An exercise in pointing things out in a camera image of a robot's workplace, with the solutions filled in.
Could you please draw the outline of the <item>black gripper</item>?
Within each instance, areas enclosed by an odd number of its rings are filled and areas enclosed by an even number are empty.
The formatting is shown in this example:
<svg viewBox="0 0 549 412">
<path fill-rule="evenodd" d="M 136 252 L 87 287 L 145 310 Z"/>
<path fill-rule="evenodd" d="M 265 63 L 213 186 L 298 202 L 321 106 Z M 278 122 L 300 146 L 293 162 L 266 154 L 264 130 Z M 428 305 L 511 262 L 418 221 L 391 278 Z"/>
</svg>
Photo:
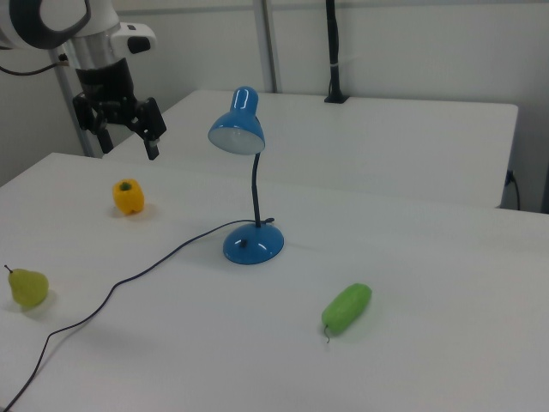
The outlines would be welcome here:
<svg viewBox="0 0 549 412">
<path fill-rule="evenodd" d="M 129 124 L 145 146 L 148 158 L 159 156 L 166 124 L 154 98 L 138 100 L 125 58 L 100 69 L 76 70 L 81 93 L 73 98 L 79 127 L 95 135 L 104 154 L 113 149 L 107 124 Z"/>
</svg>

